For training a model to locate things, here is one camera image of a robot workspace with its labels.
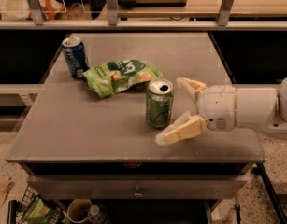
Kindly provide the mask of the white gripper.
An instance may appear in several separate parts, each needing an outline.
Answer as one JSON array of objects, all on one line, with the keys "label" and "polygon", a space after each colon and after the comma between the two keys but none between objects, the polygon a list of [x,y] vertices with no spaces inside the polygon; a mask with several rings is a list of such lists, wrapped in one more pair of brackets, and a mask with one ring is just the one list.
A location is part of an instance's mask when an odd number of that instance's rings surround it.
[{"label": "white gripper", "polygon": [[235,127],[236,89],[231,85],[206,84],[185,77],[176,79],[180,89],[196,103],[197,113],[183,113],[155,137],[160,145],[170,145],[200,135],[207,127],[212,131],[231,131]]}]

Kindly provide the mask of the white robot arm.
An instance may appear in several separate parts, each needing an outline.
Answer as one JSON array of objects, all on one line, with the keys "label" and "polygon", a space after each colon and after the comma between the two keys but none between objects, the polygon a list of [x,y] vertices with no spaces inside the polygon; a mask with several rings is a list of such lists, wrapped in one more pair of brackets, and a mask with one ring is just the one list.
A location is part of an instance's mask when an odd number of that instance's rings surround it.
[{"label": "white robot arm", "polygon": [[287,141],[287,78],[279,85],[215,85],[179,77],[178,86],[195,104],[197,114],[183,113],[156,135],[159,145],[170,145],[200,135],[204,130],[253,129]]}]

